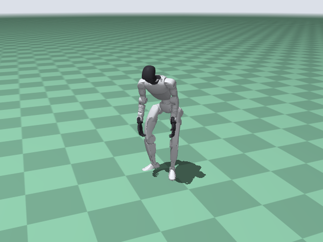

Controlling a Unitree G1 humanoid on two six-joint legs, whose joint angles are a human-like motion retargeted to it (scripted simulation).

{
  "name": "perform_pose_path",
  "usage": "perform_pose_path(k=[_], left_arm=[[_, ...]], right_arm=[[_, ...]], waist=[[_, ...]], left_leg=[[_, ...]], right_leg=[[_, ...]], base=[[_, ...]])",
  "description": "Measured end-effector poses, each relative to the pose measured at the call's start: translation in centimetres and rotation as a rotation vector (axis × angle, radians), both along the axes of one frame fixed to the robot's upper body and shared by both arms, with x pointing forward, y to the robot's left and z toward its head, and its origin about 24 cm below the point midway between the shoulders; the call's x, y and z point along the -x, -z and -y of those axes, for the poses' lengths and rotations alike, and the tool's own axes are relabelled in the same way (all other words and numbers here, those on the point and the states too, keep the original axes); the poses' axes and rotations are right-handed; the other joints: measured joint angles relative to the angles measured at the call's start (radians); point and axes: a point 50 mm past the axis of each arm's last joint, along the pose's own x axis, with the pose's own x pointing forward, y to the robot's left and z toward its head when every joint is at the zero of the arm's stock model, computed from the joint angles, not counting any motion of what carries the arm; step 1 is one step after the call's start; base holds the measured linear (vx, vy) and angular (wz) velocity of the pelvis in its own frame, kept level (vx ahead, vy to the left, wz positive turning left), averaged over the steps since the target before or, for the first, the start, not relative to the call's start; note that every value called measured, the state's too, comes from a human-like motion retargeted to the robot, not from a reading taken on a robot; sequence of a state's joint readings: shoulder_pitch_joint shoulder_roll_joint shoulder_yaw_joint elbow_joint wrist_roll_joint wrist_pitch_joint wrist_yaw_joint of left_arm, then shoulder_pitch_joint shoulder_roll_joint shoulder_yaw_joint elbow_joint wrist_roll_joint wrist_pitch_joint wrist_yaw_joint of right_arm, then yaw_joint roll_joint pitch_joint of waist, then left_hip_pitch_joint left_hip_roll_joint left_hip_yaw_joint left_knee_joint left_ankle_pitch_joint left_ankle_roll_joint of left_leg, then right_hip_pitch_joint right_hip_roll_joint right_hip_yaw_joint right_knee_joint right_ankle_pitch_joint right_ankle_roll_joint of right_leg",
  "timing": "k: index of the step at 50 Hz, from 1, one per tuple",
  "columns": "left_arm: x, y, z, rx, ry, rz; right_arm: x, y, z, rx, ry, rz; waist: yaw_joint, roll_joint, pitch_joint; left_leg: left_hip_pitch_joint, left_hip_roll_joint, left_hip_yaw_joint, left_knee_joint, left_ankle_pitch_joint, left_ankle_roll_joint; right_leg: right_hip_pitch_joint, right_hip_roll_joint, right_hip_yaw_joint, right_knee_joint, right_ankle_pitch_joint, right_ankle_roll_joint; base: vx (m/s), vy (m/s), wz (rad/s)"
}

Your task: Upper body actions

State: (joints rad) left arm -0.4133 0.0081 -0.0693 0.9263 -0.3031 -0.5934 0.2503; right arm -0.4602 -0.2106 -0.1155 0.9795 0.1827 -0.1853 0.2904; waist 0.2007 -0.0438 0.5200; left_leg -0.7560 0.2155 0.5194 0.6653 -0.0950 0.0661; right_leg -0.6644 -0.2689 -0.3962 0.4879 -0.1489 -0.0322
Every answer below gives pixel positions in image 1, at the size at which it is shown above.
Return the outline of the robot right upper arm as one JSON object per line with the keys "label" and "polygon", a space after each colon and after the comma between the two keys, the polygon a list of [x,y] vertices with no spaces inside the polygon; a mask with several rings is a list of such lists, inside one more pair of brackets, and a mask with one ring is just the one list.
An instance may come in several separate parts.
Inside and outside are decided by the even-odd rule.
{"label": "robot right upper arm", "polygon": [[138,91],[139,91],[139,95],[140,95],[140,98],[139,98],[139,103],[142,103],[142,104],[146,104],[147,103],[147,98],[146,98],[146,90],[145,90],[145,87],[144,87],[144,83],[145,83],[145,80],[144,79],[140,79],[139,82],[138,82]]}

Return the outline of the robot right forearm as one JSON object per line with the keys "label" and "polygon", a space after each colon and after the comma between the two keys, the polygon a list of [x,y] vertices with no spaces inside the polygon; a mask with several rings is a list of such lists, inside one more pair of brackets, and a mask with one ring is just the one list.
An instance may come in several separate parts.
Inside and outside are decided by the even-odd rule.
{"label": "robot right forearm", "polygon": [[138,117],[140,117],[140,119],[141,119],[141,122],[143,121],[143,117],[144,117],[144,110],[145,110],[145,105],[144,104],[141,104],[141,103],[139,103],[138,104],[138,116],[137,116],[137,118]]}

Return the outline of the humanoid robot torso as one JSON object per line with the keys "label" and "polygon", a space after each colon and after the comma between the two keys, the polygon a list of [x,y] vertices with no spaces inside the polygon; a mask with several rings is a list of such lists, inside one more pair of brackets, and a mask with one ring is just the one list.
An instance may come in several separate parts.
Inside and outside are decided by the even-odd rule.
{"label": "humanoid robot torso", "polygon": [[170,103],[171,94],[169,89],[166,87],[164,83],[167,77],[163,75],[160,75],[160,76],[161,76],[161,79],[156,80],[156,82],[159,80],[157,84],[152,85],[145,81],[144,87],[151,95],[161,100],[161,102],[159,103],[161,111],[165,113],[171,113],[171,109],[172,109],[171,105],[173,105],[172,103]]}

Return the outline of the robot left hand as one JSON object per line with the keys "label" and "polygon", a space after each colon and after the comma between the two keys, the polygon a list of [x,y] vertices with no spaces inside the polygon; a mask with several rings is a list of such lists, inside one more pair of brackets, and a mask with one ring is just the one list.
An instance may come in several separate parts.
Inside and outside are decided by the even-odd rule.
{"label": "robot left hand", "polygon": [[172,131],[172,133],[169,135],[169,137],[170,138],[172,138],[174,135],[175,135],[175,130],[176,130],[176,121],[175,121],[175,118],[174,117],[171,117],[171,124],[172,124],[172,128],[171,128],[171,130],[173,130]]}

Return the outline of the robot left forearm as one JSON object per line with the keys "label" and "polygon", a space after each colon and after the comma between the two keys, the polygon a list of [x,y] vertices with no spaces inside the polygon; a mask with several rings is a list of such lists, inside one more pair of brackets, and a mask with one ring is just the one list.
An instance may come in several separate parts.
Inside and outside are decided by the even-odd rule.
{"label": "robot left forearm", "polygon": [[[179,108],[179,98],[176,98],[176,104],[171,105],[171,117],[175,118],[176,121],[176,117],[177,117],[177,113],[178,113],[178,108]],[[170,121],[171,121],[171,117],[170,117]]]}

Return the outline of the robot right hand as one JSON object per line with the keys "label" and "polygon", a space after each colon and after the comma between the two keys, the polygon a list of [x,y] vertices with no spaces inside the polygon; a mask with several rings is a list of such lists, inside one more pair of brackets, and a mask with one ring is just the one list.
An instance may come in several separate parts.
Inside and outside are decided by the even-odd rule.
{"label": "robot right hand", "polygon": [[138,123],[137,129],[138,129],[139,135],[142,137],[145,137],[146,135],[143,133],[143,128],[142,128],[143,121],[141,122],[140,117],[137,118],[137,123]]}

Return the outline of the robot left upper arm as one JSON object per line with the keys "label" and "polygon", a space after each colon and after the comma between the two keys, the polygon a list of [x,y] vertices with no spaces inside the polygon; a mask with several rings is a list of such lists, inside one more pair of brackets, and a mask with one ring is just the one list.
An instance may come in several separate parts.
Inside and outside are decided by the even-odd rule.
{"label": "robot left upper arm", "polygon": [[178,98],[178,92],[176,87],[176,81],[174,79],[166,78],[164,81],[166,87],[169,89],[170,94],[170,103],[176,104],[176,98]]}

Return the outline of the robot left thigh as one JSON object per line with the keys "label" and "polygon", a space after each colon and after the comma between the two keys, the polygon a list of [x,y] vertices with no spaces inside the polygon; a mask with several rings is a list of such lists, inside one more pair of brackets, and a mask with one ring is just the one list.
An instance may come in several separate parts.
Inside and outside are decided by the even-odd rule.
{"label": "robot left thigh", "polygon": [[[175,135],[171,138],[170,140],[170,148],[173,146],[178,145],[179,142],[179,132],[180,132],[180,125],[182,124],[181,116],[183,115],[183,110],[179,107],[178,108],[178,113],[176,117],[176,130],[175,130]],[[173,130],[172,130],[173,131]]]}

